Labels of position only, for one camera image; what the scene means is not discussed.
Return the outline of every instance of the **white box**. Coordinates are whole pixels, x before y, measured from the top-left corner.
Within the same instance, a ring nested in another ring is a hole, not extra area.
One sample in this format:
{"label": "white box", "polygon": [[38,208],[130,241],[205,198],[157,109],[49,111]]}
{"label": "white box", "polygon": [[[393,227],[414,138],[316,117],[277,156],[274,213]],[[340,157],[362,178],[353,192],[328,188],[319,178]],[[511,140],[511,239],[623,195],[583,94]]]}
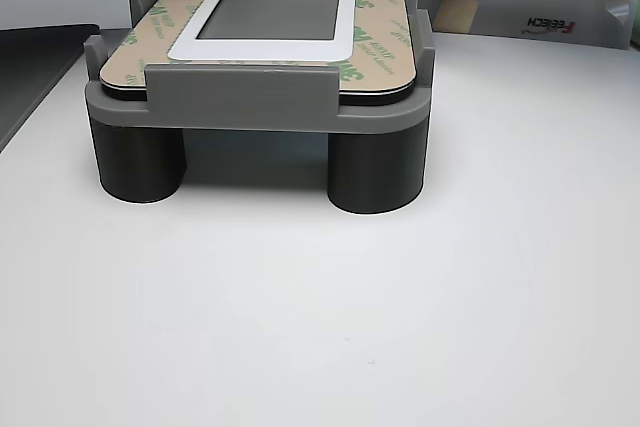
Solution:
{"label": "white box", "polygon": [[[477,0],[469,34],[628,49],[636,0]],[[442,0],[419,0],[435,19]]]}

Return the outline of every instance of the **white desk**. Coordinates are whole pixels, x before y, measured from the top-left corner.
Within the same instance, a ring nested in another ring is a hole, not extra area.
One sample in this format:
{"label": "white desk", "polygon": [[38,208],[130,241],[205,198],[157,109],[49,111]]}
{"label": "white desk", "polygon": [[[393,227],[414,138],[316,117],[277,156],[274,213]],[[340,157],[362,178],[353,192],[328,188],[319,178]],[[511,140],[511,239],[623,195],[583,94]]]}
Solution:
{"label": "white desk", "polygon": [[425,189],[372,217],[322,136],[112,199],[77,64],[0,155],[0,425],[640,425],[640,54],[437,48]]}

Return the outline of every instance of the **black cylindrical leg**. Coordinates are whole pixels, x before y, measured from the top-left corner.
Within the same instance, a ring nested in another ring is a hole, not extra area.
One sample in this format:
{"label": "black cylindrical leg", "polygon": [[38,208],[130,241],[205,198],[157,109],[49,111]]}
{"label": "black cylindrical leg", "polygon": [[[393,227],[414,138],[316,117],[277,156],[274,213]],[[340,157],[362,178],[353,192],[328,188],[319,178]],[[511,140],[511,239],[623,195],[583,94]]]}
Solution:
{"label": "black cylindrical leg", "polygon": [[115,127],[89,117],[100,182],[127,202],[156,202],[173,194],[187,163],[182,129]]}
{"label": "black cylindrical leg", "polygon": [[329,135],[329,199],[342,210],[398,209],[422,190],[429,117],[390,134]]}

